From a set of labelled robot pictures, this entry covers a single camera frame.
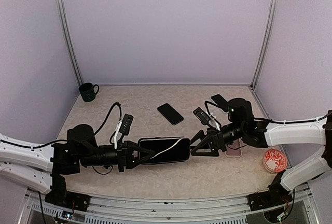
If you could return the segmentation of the pink clear phone case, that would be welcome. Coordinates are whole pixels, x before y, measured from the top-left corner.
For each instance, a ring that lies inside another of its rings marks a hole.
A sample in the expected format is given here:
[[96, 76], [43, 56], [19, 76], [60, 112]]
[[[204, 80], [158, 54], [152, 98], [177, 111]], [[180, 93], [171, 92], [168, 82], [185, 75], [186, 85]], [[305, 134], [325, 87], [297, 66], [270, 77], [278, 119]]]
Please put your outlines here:
[[242, 156], [241, 141], [236, 139], [232, 144], [226, 145], [225, 156], [230, 158], [239, 158]]

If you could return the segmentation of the small black phone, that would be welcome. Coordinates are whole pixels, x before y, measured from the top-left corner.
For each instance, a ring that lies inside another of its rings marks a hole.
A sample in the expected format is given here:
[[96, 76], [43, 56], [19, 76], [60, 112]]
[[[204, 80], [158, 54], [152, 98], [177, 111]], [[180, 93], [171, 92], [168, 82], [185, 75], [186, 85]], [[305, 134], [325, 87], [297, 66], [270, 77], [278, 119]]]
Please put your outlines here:
[[157, 107], [157, 111], [161, 113], [171, 125], [177, 125], [184, 120], [184, 117], [169, 103]]

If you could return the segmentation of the light blue phone case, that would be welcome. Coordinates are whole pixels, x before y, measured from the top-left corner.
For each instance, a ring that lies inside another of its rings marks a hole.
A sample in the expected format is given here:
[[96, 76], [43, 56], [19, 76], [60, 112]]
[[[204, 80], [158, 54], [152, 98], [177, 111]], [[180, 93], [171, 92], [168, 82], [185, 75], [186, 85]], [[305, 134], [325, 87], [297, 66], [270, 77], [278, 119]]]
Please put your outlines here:
[[211, 96], [211, 100], [224, 112], [228, 112], [228, 101], [226, 101], [220, 94]]

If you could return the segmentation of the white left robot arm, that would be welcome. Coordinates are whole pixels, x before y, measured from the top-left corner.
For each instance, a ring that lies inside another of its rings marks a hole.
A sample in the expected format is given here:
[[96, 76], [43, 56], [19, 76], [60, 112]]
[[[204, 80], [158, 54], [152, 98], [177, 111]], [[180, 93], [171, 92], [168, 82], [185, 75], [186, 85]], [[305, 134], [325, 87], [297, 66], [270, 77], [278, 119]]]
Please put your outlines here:
[[29, 165], [60, 175], [71, 175], [80, 172], [80, 166], [118, 166], [132, 169], [151, 159], [153, 150], [139, 147], [131, 141], [119, 141], [112, 145], [99, 146], [96, 143], [93, 128], [80, 124], [67, 131], [67, 140], [45, 145], [28, 144], [27, 142], [3, 136], [1, 138], [3, 157], [13, 162]]

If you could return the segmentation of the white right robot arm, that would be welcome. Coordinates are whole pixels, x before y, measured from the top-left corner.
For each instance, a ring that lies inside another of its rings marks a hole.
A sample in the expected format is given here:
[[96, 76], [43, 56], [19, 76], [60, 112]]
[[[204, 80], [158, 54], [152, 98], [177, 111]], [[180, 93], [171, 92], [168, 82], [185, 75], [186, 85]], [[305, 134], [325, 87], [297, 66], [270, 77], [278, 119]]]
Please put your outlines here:
[[283, 144], [316, 144], [319, 150], [296, 166], [279, 172], [265, 194], [270, 205], [277, 205], [297, 186], [315, 179], [331, 170], [331, 111], [321, 117], [297, 121], [274, 121], [255, 118], [251, 103], [243, 98], [228, 101], [229, 124], [215, 128], [209, 124], [211, 117], [201, 108], [194, 115], [206, 131], [199, 131], [190, 141], [193, 156], [217, 157], [220, 151], [237, 139], [255, 148], [268, 148]]

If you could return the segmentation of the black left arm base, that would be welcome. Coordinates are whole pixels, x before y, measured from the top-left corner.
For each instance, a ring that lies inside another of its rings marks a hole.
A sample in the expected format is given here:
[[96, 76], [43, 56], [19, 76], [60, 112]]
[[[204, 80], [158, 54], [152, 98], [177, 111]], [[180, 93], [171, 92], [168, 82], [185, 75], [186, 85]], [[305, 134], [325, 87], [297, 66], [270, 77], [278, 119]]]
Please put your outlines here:
[[51, 178], [52, 184], [50, 192], [45, 194], [45, 202], [74, 211], [87, 211], [91, 196], [68, 191], [65, 178], [59, 174], [51, 174]]

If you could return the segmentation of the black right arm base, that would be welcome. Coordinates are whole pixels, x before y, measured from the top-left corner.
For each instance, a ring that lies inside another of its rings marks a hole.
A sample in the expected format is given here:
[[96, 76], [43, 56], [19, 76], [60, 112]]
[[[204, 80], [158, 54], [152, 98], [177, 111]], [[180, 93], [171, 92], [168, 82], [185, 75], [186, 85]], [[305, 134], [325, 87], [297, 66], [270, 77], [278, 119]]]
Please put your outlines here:
[[268, 190], [255, 192], [247, 196], [251, 211], [257, 211], [291, 202], [293, 200], [290, 191], [281, 186], [281, 177], [285, 170], [277, 173]]

